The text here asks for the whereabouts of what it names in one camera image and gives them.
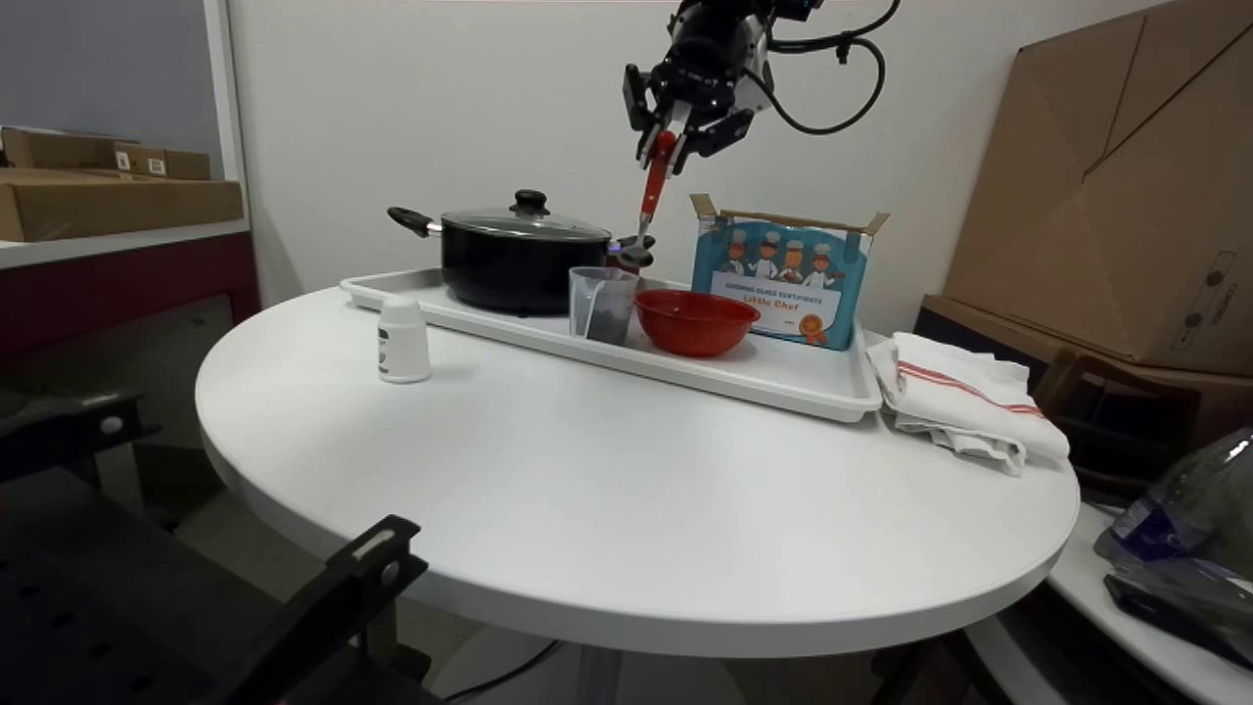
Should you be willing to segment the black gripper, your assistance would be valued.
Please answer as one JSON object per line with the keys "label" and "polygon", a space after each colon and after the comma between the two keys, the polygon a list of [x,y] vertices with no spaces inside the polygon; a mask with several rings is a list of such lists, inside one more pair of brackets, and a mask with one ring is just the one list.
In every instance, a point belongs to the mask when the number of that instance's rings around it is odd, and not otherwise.
{"label": "black gripper", "polygon": [[623,68],[623,111],[639,132],[635,159],[648,155],[666,112],[681,116],[674,167],[736,146],[763,106],[746,71],[763,68],[763,10],[755,0],[681,0],[666,25],[670,51],[653,71]]}

